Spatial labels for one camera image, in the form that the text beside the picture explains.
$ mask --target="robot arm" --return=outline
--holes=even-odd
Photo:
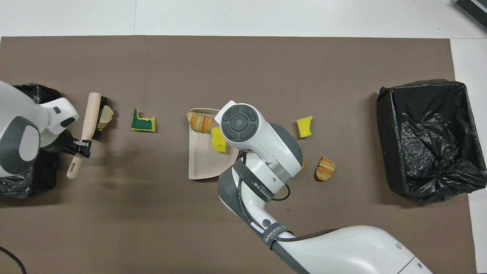
[[[40,148],[51,152],[76,150],[75,139],[66,128],[79,115],[67,99],[38,105],[2,81],[0,98],[0,177],[28,171]]]
[[[219,177],[218,196],[297,273],[431,273],[382,229],[354,226],[296,237],[264,207],[302,165],[297,142],[248,104],[230,101],[215,117],[242,157]]]

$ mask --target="bread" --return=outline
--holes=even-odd
[[[326,168],[331,172],[335,172],[335,168],[337,168],[337,165],[335,165],[335,163],[333,163],[332,161],[328,160],[325,156],[321,158],[321,161],[319,161],[318,166]]]
[[[318,178],[318,180],[320,180],[320,181],[326,181],[329,178],[331,178],[332,175],[333,175],[333,172],[327,170],[324,167],[319,166],[316,168],[316,178]]]
[[[306,168],[306,161],[303,159],[303,166],[301,167],[300,172],[303,171],[305,168]]]
[[[186,114],[187,121],[194,131],[208,133],[210,131],[213,118],[190,111]]]
[[[102,130],[104,129],[108,123],[112,120],[113,110],[108,106],[105,105],[101,110],[100,119],[98,119],[98,124],[96,125],[96,129]]]
[[[336,168],[337,165],[335,165],[335,163],[323,156],[319,161],[318,167],[316,168],[316,178],[318,178],[320,181],[326,181],[332,177]]]

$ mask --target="green and yellow sponge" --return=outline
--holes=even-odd
[[[140,118],[137,109],[133,111],[132,130],[155,132],[155,117]]]

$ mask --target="yellow sponge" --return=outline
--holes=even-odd
[[[311,130],[309,129],[311,125],[311,120],[313,116],[302,118],[296,121],[298,124],[298,129],[300,131],[300,138],[304,138],[311,135]]]
[[[222,131],[218,127],[214,127],[210,130],[211,133],[211,143],[213,148],[219,152],[226,151],[226,141],[223,138]]]
[[[155,117],[140,118],[139,111],[134,109],[132,119],[132,130],[155,132]]]

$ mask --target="black cable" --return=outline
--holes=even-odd
[[[240,151],[240,155],[239,155],[239,158],[241,158],[241,161],[242,163],[245,165],[245,162],[247,160],[247,153],[244,152],[244,151]],[[248,212],[247,212],[247,209],[245,208],[244,204],[243,204],[243,201],[242,201],[242,174],[239,174],[239,184],[238,184],[238,199],[239,199],[239,206],[240,206],[240,209],[242,210],[243,212],[243,215],[245,216],[245,218],[247,218],[247,221],[249,223],[252,223],[254,222],[252,220],[252,218],[249,216]]]
[[[272,198],[272,200],[273,201],[284,201],[287,198],[289,198],[289,196],[291,195],[291,189],[289,188],[289,186],[287,184],[286,184],[286,187],[287,187],[287,195],[286,195],[286,197],[284,197],[284,198]]]
[[[22,270],[22,274],[27,274],[27,271],[25,271],[24,264],[22,264],[22,262],[19,260],[19,258],[17,258],[10,251],[6,250],[5,248],[3,248],[1,246],[0,246],[0,251],[7,254],[10,258],[12,258],[20,266],[20,270]]]

